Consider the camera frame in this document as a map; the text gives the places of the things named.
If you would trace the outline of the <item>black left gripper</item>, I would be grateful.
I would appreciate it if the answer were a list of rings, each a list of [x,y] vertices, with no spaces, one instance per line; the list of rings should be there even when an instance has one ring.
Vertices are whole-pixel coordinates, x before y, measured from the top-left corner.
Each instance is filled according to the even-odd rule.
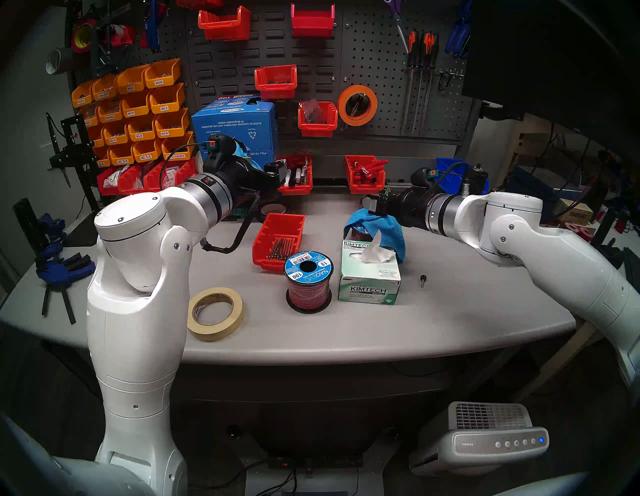
[[[285,160],[268,163],[264,169],[255,168],[248,159],[232,156],[224,162],[224,183],[233,201],[245,201],[256,193],[263,195],[283,186],[286,180]]]

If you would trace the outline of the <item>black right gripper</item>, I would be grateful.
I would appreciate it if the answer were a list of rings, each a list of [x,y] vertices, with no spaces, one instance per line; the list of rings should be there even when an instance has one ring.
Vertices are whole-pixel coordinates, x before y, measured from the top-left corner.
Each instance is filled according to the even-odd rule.
[[[431,200],[427,188],[384,188],[378,194],[368,194],[361,206],[370,214],[392,216],[402,227],[426,228],[426,211]]]

